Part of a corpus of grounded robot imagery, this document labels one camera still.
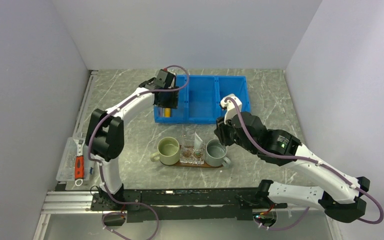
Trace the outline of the grey ceramic mug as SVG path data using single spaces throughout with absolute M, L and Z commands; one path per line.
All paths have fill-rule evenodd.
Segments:
M 230 167 L 232 162 L 227 157 L 227 147 L 217 139 L 210 140 L 205 146 L 204 161 L 211 167 Z

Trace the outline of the white toothpaste tube green cap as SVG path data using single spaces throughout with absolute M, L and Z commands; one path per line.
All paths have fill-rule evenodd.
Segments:
M 202 149 L 203 140 L 201 137 L 195 132 L 194 133 L 194 143 L 193 143 L 193 152 L 194 156 L 196 158 L 199 158 L 201 156 L 201 149 Z

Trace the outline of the yellow orange tube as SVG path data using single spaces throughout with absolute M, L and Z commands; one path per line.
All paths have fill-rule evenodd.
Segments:
M 165 118 L 170 118 L 171 117 L 171 112 L 172 112 L 172 110 L 170 108 L 165 108 L 164 112 L 163 112 L 163 116 Z

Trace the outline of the brown oval wooden tray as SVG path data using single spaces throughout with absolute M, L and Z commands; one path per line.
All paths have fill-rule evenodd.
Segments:
M 200 161 L 198 163 L 189 163 L 189 162 L 181 162 L 180 160 L 170 166 L 171 167 L 187 167 L 187 168 L 209 168 L 209 169 L 217 169 L 222 167 L 222 165 L 211 166 L 207 164 L 205 161 Z

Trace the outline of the clear glass toothbrush holder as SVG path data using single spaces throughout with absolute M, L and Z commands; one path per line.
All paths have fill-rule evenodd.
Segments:
M 202 145 L 201 148 L 201 156 L 194 156 L 194 147 L 193 146 L 184 146 L 180 145 L 180 159 L 181 162 L 184 163 L 198 163 L 205 162 L 205 146 Z

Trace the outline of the light green ceramic mug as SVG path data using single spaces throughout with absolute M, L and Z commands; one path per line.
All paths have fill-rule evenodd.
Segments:
M 173 137 L 164 137 L 158 142 L 157 152 L 150 155 L 151 162 L 161 162 L 171 166 L 180 160 L 181 148 L 179 142 Z

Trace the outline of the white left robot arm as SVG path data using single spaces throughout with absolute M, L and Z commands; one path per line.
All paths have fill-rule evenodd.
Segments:
M 99 187 L 106 192 L 103 202 L 109 209 L 117 210 L 124 203 L 117 158 L 125 146 L 125 126 L 148 107 L 176 109 L 179 90 L 176 75 L 166 68 L 160 69 L 120 103 L 92 112 L 85 139 L 87 157 L 98 166 Z

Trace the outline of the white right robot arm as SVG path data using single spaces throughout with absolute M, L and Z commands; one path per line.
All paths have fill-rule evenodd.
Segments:
M 267 208 L 294 204 L 315 208 L 342 223 L 361 220 L 367 203 L 359 190 L 367 192 L 370 180 L 338 171 L 313 154 L 298 138 L 282 129 L 267 129 L 258 116 L 241 113 L 252 139 L 248 139 L 238 116 L 216 119 L 214 134 L 224 146 L 236 144 L 269 164 L 305 175 L 313 186 L 282 184 L 263 179 L 255 194 L 256 203 Z

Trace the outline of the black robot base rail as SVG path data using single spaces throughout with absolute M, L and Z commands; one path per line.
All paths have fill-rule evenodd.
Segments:
M 93 212 L 124 212 L 128 223 L 160 220 L 236 219 L 251 221 L 262 211 L 285 209 L 257 196 L 256 187 L 126 189 L 123 201 L 112 201 L 103 191 L 92 195 Z

